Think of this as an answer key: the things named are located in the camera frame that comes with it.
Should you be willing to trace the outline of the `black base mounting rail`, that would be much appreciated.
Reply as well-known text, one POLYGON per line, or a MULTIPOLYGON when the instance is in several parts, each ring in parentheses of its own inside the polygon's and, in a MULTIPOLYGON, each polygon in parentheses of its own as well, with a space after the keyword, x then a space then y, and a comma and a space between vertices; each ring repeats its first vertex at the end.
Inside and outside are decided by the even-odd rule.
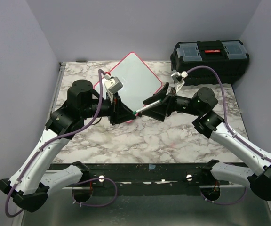
POLYGON ((157 196, 200 194, 202 186, 213 188, 219 184, 208 171, 208 163, 101 163, 86 164, 81 181, 94 179, 92 183, 77 185, 77 188, 93 188, 94 196, 111 196, 111 182, 99 182, 104 176, 116 183, 118 195, 157 196))

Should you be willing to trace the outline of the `whiteboard with pink frame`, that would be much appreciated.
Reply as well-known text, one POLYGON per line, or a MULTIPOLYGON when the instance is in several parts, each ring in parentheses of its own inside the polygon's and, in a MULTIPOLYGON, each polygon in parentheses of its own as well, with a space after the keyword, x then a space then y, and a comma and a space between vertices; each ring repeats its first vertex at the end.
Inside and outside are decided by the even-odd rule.
POLYGON ((118 77, 123 84, 118 94, 122 102, 133 112, 142 108, 143 101, 162 88, 158 76, 134 52, 127 54, 107 73, 118 77))

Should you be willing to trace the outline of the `green whiteboard marker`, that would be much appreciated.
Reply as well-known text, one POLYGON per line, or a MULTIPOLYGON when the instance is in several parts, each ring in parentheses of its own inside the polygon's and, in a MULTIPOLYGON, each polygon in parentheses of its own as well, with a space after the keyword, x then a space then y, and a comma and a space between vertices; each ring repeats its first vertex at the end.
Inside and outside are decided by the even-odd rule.
POLYGON ((148 109, 150 109, 150 108, 156 106, 156 105, 159 104, 160 102, 161 102, 161 100, 157 100, 157 101, 155 101, 155 102, 153 102, 153 103, 151 103, 151 104, 145 105, 145 106, 143 106, 142 108, 140 108, 140 109, 138 109, 138 110, 136 110, 136 111, 133 111, 133 115, 137 115, 137 114, 140 113, 140 112, 143 112, 143 111, 145 111, 145 110, 148 110, 148 109))

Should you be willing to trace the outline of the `black toolbox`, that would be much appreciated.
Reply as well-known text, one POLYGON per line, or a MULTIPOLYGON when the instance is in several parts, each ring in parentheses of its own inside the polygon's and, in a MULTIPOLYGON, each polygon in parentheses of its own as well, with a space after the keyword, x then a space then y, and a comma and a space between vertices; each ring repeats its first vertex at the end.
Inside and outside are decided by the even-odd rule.
POLYGON ((188 71, 208 66, 221 83, 233 84, 246 72, 249 54, 240 40, 179 42, 170 55, 171 70, 188 71))

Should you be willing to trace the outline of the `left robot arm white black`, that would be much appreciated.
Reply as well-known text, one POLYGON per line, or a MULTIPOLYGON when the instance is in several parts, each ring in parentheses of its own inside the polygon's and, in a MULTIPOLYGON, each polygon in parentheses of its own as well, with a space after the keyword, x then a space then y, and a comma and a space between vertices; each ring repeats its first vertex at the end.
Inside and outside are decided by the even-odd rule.
POLYGON ((46 175, 52 161, 76 133, 84 120, 107 117, 116 125, 135 119, 118 94, 123 87, 117 77, 104 77, 96 91, 88 80, 77 80, 67 90, 67 100, 54 111, 46 123, 41 138, 22 167, 11 177, 0 180, 0 190, 7 200, 22 210, 37 211, 48 197, 68 186, 84 186, 93 178, 90 169, 80 161, 53 175, 46 175))

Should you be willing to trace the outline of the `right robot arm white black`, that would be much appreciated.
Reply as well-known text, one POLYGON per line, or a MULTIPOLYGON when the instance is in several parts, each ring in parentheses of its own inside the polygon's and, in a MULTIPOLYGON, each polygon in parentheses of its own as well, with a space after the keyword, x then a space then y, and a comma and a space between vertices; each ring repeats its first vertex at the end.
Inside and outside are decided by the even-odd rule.
POLYGON ((227 148, 246 165, 240 167, 212 160, 201 173, 202 181, 208 185, 229 181, 271 201, 271 153, 244 138, 213 111, 218 100, 212 89, 202 87, 192 98, 187 98, 167 92, 168 87, 166 83, 158 93, 143 101, 146 109, 142 114, 159 121, 164 121, 173 112, 194 115, 193 125, 197 132, 227 148))

